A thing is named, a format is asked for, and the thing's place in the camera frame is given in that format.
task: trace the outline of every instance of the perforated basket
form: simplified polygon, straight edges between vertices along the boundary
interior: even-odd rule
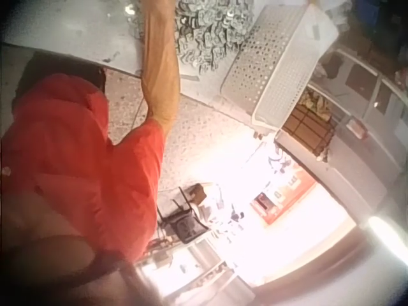
[[[221,94],[252,115],[254,125],[280,129],[319,58],[339,32],[317,6],[266,6],[233,63]]]

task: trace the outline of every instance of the speckled floor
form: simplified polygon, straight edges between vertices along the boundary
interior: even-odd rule
[[[32,52],[2,46],[1,134],[12,123],[11,100]],[[106,95],[110,101],[109,135],[118,143],[145,119],[140,81],[109,70]],[[170,200],[177,187],[228,179],[259,146],[253,130],[207,106],[182,98],[178,121],[168,137],[159,183],[158,203],[163,213],[173,210]]]

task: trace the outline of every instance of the man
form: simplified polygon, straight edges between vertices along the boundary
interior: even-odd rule
[[[100,68],[42,55],[27,65],[13,103],[15,122],[1,143],[7,293],[28,293],[40,305],[160,304],[129,263],[156,228],[157,185],[180,78],[175,0],[142,4],[149,112],[118,145],[107,136]]]

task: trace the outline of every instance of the metal parts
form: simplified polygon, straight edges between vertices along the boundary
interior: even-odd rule
[[[127,15],[136,28],[135,37],[144,37],[140,0],[132,0],[134,15]],[[254,0],[178,0],[175,43],[183,64],[200,74],[215,71],[228,52],[236,52],[252,25]]]

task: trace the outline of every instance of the orange shirt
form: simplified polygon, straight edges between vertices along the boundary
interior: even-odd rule
[[[2,194],[36,192],[94,248],[138,259],[156,230],[161,126],[149,119],[112,145],[105,95],[62,74],[39,82],[13,115],[1,140]]]

